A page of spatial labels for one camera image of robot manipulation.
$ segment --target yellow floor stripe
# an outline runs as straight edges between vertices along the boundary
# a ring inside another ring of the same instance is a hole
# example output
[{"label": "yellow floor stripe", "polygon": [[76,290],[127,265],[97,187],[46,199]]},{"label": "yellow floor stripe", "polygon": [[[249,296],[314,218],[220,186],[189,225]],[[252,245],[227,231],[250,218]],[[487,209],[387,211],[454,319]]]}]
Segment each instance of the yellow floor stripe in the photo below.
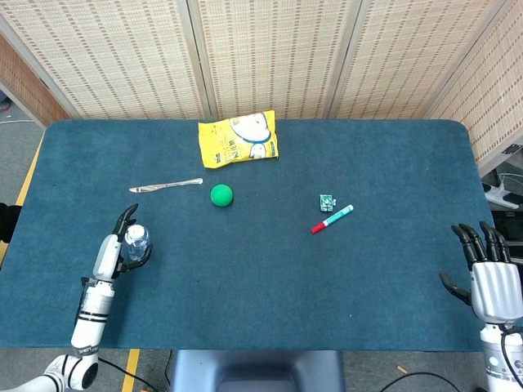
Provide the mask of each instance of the yellow floor stripe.
[{"label": "yellow floor stripe", "polygon": [[[36,149],[36,153],[34,153],[33,161],[31,162],[31,166],[29,167],[29,171],[27,172],[27,176],[25,176],[24,184],[22,185],[22,189],[20,190],[20,193],[18,194],[18,199],[16,200],[17,206],[24,205],[25,196],[27,196],[27,191],[29,190],[29,184],[31,184],[31,179],[33,178],[34,168],[36,167],[36,161],[38,161],[38,155],[40,154],[40,147],[42,146],[42,139],[40,139],[40,143],[38,144],[38,148]],[[3,258],[6,255],[7,252],[7,244],[0,241],[0,266],[2,266]]]},{"label": "yellow floor stripe", "polygon": [[[129,356],[127,358],[127,370],[131,374],[136,374],[138,369],[138,359],[140,358],[140,349],[130,349]],[[122,392],[132,392],[134,388],[134,378],[127,374],[123,378]]]}]

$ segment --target metal knife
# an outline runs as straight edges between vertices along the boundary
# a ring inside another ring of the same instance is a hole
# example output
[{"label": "metal knife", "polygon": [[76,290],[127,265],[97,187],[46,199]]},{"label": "metal knife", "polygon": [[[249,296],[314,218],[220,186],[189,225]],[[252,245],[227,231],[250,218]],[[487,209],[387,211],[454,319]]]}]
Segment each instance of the metal knife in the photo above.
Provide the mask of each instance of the metal knife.
[{"label": "metal knife", "polygon": [[134,192],[135,194],[140,194],[142,192],[153,192],[154,190],[158,190],[158,189],[171,188],[172,186],[195,185],[195,184],[202,184],[202,183],[203,183],[203,178],[194,178],[193,180],[169,182],[167,184],[153,184],[153,185],[137,186],[135,188],[129,188],[129,190],[131,192]]}]

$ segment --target robotic arm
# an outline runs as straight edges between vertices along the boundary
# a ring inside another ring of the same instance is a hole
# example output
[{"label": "robotic arm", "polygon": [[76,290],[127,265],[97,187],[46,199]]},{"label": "robotic arm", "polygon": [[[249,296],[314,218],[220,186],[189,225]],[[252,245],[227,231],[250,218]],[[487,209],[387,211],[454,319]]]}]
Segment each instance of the robotic arm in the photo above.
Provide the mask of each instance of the robotic arm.
[{"label": "robotic arm", "polygon": [[82,278],[82,296],[71,338],[74,355],[57,357],[41,376],[3,392],[64,392],[66,389],[86,390],[92,385],[98,373],[100,341],[114,298],[113,282],[121,273],[145,264],[153,248],[149,245],[140,260],[124,264],[120,254],[123,236],[127,227],[136,222],[131,215],[137,208],[138,204],[134,204],[125,210],[113,233],[104,239],[92,271],[94,278]]},{"label": "robotic arm", "polygon": [[514,322],[523,317],[523,296],[517,266],[511,263],[505,238],[486,222],[480,222],[486,249],[470,226],[452,226],[463,245],[471,277],[471,291],[457,287],[444,271],[445,288],[472,307],[483,322],[481,331],[490,392],[522,391],[523,340]]}]

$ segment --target chip bag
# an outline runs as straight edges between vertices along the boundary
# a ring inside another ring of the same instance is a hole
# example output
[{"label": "chip bag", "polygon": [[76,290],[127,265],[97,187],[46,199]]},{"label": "chip bag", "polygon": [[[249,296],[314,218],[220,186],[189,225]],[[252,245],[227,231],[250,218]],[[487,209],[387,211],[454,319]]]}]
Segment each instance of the chip bag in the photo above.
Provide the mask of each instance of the chip bag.
[{"label": "chip bag", "polygon": [[278,157],[275,111],[198,124],[203,165],[216,169],[233,162]]}]

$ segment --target woven wall panel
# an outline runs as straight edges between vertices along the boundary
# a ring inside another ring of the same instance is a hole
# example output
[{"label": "woven wall panel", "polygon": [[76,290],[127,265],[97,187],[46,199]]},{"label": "woven wall panel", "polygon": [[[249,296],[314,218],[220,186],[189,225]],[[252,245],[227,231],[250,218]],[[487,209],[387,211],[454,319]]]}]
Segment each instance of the woven wall panel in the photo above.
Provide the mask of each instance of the woven wall panel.
[{"label": "woven wall panel", "polygon": [[44,127],[68,118],[37,75],[0,35],[0,83],[11,98],[18,100]]},{"label": "woven wall panel", "polygon": [[523,2],[476,46],[430,117],[463,123],[480,162],[523,127]]},{"label": "woven wall panel", "polygon": [[497,5],[497,0],[370,0],[334,117],[420,117]]},{"label": "woven wall panel", "polygon": [[219,117],[265,109],[275,109],[279,118],[321,117],[354,5],[199,1]]},{"label": "woven wall panel", "polygon": [[176,2],[0,2],[85,118],[202,118]]}]

